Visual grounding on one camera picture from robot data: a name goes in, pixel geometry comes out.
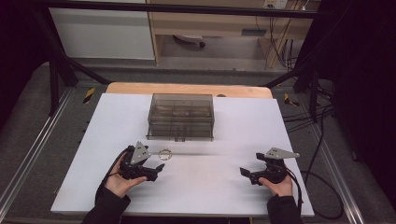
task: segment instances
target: white tabletop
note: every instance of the white tabletop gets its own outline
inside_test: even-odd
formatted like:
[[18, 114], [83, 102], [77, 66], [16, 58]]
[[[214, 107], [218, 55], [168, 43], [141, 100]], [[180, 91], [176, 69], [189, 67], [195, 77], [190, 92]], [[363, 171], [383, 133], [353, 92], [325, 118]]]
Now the white tabletop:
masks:
[[[125, 215], [261, 217], [268, 214], [271, 192], [252, 186], [239, 167], [251, 172], [265, 169], [256, 152], [271, 147], [292, 151], [276, 100], [259, 98], [213, 99], [213, 142], [147, 140], [151, 95], [102, 95], [91, 123], [51, 208], [63, 214], [86, 214], [110, 165], [121, 151], [141, 141], [152, 156], [146, 167], [165, 163], [155, 182], [132, 188]], [[173, 156], [161, 161], [158, 152]], [[297, 175], [303, 191], [303, 216], [313, 216], [295, 159], [286, 165]]]

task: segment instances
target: sleeve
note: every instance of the sleeve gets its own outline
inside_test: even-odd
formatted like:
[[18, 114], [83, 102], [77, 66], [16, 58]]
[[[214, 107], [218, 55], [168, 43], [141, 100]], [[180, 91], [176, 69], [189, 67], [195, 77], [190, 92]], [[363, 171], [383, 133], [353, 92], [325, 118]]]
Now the sleeve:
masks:
[[95, 207], [84, 217], [81, 224], [119, 224], [120, 217], [131, 200], [120, 198], [109, 189], [103, 188]]
[[292, 196], [272, 197], [267, 204], [271, 224], [303, 224]]

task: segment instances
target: ring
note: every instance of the ring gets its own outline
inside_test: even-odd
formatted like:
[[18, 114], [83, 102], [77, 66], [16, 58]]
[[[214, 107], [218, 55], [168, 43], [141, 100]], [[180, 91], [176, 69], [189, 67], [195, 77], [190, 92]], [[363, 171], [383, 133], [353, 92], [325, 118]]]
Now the ring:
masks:
[[[168, 157], [163, 157], [163, 153], [164, 152], [167, 152], [168, 153]], [[158, 156], [160, 157], [160, 159], [161, 160], [163, 160], [163, 161], [168, 161], [168, 160], [170, 160], [171, 159], [171, 157], [172, 157], [172, 151], [171, 150], [169, 150], [168, 148], [164, 148], [163, 150], [161, 150], [159, 153], [158, 153]]]

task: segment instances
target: floor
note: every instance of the floor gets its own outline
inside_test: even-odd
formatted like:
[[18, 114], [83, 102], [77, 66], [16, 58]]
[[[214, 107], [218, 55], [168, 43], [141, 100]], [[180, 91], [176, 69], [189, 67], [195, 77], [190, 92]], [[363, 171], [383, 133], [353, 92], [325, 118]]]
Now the floor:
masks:
[[[153, 62], [112, 62], [87, 61], [93, 71], [103, 77], [117, 81], [163, 82], [223, 85], [262, 85], [281, 76], [287, 69], [281, 65], [269, 68], [265, 55], [258, 47], [255, 38], [205, 37], [206, 47], [186, 43], [167, 36], [163, 46], [163, 60], [160, 65]], [[29, 153], [36, 137], [48, 120], [50, 111], [49, 69], [43, 65], [35, 71], [13, 114], [0, 132], [0, 192], [9, 191], [8, 184]], [[83, 138], [84, 130], [106, 86], [92, 82], [90, 78], [78, 74], [81, 80], [78, 86], [70, 90], [70, 99], [49, 138], [40, 149], [40, 154], [32, 161], [29, 175], [22, 180], [18, 194], [7, 208], [3, 223], [79, 223], [82, 217], [70, 217], [53, 214], [50, 207], [56, 197], [56, 190], [62, 184], [68, 166], [78, 150], [78, 142]], [[332, 83], [321, 80], [324, 88], [330, 90]], [[303, 155], [297, 160], [300, 169], [306, 170], [318, 144], [315, 129], [306, 117], [303, 107], [309, 92], [295, 94], [292, 90], [294, 80], [288, 80], [272, 89], [278, 100], [279, 108], [289, 131], [294, 151]], [[88, 104], [82, 101], [90, 87], [95, 93]], [[285, 93], [289, 101], [285, 103]], [[319, 97], [320, 107], [330, 102]], [[364, 223], [396, 223], [395, 211], [389, 205], [385, 195], [364, 163], [355, 162], [342, 129], [338, 125], [336, 114], [330, 113], [323, 119], [324, 143], [332, 152], [341, 167], [342, 175], [352, 193]], [[323, 153], [318, 154], [313, 172], [327, 182], [332, 183]], [[314, 208], [326, 216], [336, 216], [340, 210], [337, 197], [329, 187], [310, 176], [308, 193]], [[320, 216], [305, 217], [306, 223], [353, 223], [344, 213], [337, 220]], [[267, 217], [253, 218], [253, 223], [268, 223]]]

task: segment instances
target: black metal frame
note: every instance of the black metal frame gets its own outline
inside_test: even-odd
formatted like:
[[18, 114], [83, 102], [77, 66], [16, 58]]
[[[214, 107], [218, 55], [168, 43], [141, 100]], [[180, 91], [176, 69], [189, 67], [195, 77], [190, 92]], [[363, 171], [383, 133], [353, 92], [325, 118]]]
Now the black metal frame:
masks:
[[[137, 4], [137, 3], [109, 3], [109, 2], [87, 2], [87, 1], [67, 1], [67, 0], [34, 0], [28, 2], [30, 13], [32, 14], [38, 29], [41, 31], [42, 37], [46, 40], [44, 46], [50, 57], [50, 85], [51, 85], [51, 111], [52, 115], [59, 105], [59, 87], [58, 74], [64, 80], [66, 86], [76, 86], [78, 79], [73, 72], [73, 68], [81, 71], [85, 75], [97, 80], [102, 84], [111, 83], [93, 71], [87, 69], [80, 63], [69, 58], [62, 44], [56, 38], [56, 35], [50, 29], [46, 22], [42, 11], [44, 8], [74, 8], [74, 9], [94, 9], [94, 10], [117, 10], [117, 11], [146, 11], [146, 12], [169, 12], [169, 13], [193, 13], [193, 14], [215, 14], [215, 15], [236, 15], [236, 16], [257, 16], [257, 17], [278, 17], [278, 18], [302, 18], [302, 19], [318, 19], [328, 18], [331, 12], [316, 11], [297, 11], [297, 10], [274, 10], [274, 9], [256, 9], [256, 8], [240, 8], [240, 7], [205, 7], [205, 6], [184, 6], [184, 5], [160, 5], [160, 4]], [[272, 88], [284, 80], [298, 76], [298, 73], [305, 69], [301, 66], [296, 70], [292, 70], [283, 77], [270, 82], [264, 87]]]

